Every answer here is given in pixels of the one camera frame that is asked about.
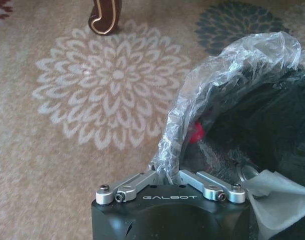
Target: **white flower pattern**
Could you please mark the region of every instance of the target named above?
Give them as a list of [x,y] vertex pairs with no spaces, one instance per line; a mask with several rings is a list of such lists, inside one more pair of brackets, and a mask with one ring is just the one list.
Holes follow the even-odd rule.
[[36,63],[43,71],[32,93],[38,112],[80,144],[94,139],[99,150],[158,136],[191,62],[158,29],[133,20],[119,25],[111,36],[73,29]]

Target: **floor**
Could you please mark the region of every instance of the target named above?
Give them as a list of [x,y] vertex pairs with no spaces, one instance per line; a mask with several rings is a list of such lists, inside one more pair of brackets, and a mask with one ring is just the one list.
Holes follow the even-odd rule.
[[123,1],[118,31],[91,0],[0,0],[0,240],[92,238],[100,184],[146,169],[189,70],[247,34],[305,49],[305,1]]

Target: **dark blue flower pattern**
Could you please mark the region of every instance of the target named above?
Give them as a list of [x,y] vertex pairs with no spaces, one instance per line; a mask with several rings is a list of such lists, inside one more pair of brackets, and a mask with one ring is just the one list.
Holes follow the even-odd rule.
[[199,43],[210,55],[249,34],[289,31],[268,9],[239,1],[210,6],[196,24]]

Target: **clear plastic wrap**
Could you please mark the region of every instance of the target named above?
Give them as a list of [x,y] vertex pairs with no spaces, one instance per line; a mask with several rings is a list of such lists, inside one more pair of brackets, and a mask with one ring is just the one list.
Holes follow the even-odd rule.
[[158,152],[149,164],[158,172],[160,182],[180,183],[180,158],[197,119],[203,116],[202,125],[207,132],[222,113],[246,94],[263,84],[275,84],[278,88],[280,78],[298,68],[305,76],[305,51],[285,32],[241,38],[219,56],[210,56],[196,66],[186,76],[168,113]]

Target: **patterned carpet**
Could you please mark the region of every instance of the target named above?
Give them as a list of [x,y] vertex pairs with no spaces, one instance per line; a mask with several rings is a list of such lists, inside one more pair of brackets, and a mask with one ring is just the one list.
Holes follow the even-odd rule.
[[111,36],[92,7],[0,0],[0,240],[91,239],[96,190],[146,169],[193,66],[254,33],[305,49],[305,1],[123,1]]

